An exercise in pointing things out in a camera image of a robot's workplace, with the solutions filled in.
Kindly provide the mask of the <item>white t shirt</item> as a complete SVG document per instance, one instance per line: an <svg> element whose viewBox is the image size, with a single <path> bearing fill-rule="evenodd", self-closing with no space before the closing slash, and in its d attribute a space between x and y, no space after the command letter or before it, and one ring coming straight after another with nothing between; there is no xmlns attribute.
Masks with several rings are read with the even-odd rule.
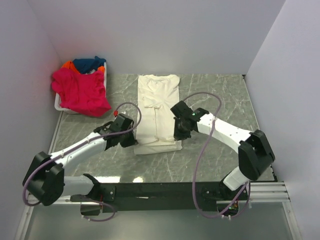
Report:
<svg viewBox="0 0 320 240"><path fill-rule="evenodd" d="M182 142L175 140L175 119L171 108L180 101L180 77L140 75L137 86L137 103L141 122L136 128L138 145L135 155L151 155L180 151Z"/></svg>

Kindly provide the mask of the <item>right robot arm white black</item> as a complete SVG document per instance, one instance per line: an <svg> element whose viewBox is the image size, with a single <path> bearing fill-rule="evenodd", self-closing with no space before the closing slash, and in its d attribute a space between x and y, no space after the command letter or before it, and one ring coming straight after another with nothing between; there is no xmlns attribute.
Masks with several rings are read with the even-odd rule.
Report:
<svg viewBox="0 0 320 240"><path fill-rule="evenodd" d="M259 129L241 129L203 108L192 110L184 101L170 110L174 115L176 140L188 139L195 131L222 142L238 154L238 166L220 182L219 193L226 200L232 199L246 182L258 180L276 159L265 133Z"/></svg>

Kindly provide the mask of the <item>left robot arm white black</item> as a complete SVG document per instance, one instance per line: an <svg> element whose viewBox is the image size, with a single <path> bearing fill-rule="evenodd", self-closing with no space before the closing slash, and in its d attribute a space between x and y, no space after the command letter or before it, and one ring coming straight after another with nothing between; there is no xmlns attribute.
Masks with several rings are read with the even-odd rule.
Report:
<svg viewBox="0 0 320 240"><path fill-rule="evenodd" d="M24 192L31 193L44 206L52 205L63 196L80 196L88 201L105 198L107 195L95 177L88 173L71 177L69 172L80 162L112 147L135 145L133 129L134 120L120 113L113 121L97 127L65 149L50 154L37 153L22 182Z"/></svg>

